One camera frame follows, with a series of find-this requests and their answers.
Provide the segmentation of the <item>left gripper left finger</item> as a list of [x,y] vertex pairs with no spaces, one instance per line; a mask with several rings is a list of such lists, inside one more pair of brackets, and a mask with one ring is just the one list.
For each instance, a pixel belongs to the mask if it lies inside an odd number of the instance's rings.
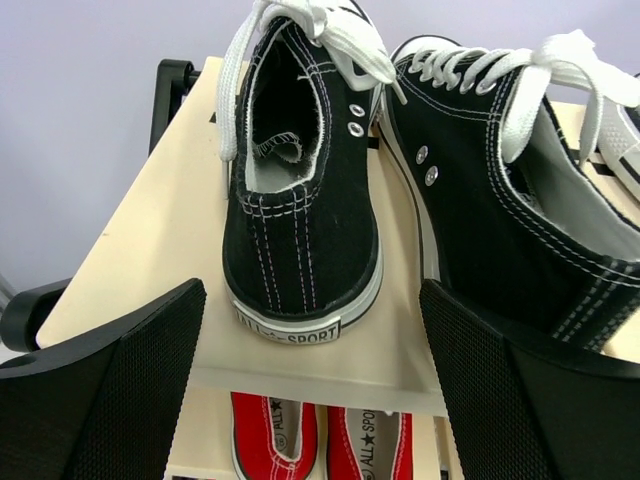
[[192,278],[150,303],[1,365],[4,479],[161,479],[206,291]]

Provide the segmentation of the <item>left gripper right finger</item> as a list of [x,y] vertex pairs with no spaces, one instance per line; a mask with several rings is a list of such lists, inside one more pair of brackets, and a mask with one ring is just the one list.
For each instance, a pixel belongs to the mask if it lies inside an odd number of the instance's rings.
[[555,340],[447,289],[420,306],[467,479],[636,479],[639,366]]

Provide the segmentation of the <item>green sneaker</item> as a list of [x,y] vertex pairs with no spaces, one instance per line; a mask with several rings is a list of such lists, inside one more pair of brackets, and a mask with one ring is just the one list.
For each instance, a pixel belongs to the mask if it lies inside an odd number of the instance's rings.
[[598,147],[606,165],[639,199],[639,107],[625,107],[606,100]]

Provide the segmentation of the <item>sideways black sneaker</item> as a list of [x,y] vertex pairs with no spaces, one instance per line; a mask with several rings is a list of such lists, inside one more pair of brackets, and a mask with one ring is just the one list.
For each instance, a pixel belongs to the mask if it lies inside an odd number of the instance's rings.
[[257,1],[219,72],[224,278],[238,319],[296,346],[374,303],[382,246],[368,134],[396,71],[353,1]]

